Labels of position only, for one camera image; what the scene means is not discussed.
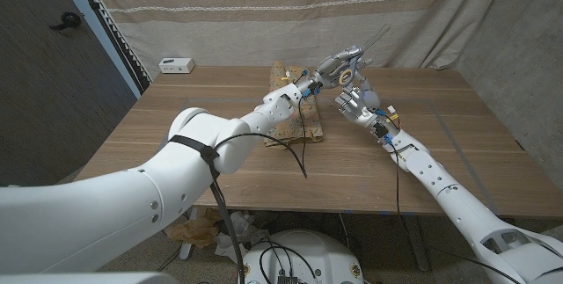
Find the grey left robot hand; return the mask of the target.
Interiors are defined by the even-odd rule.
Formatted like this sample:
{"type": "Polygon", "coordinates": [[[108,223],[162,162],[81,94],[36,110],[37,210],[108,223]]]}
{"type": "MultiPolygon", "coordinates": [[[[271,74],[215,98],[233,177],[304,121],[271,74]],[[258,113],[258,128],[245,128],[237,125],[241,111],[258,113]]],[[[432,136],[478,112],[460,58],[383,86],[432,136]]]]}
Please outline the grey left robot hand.
{"type": "Polygon", "coordinates": [[[326,57],[308,77],[309,94],[317,95],[323,88],[351,86],[354,80],[360,83],[363,91],[373,91],[368,79],[360,73],[372,62],[371,59],[364,61],[363,54],[361,47],[352,46],[326,57]]]}

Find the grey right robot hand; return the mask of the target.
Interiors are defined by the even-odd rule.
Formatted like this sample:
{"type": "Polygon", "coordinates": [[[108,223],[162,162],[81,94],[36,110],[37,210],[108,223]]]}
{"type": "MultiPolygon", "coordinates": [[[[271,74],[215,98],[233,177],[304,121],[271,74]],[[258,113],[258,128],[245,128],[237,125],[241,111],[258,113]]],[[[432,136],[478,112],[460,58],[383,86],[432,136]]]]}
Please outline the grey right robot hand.
{"type": "Polygon", "coordinates": [[[368,80],[351,69],[340,74],[342,93],[334,100],[339,111],[353,123],[367,128],[379,140],[391,141],[397,125],[381,109],[381,100],[368,80]]]}

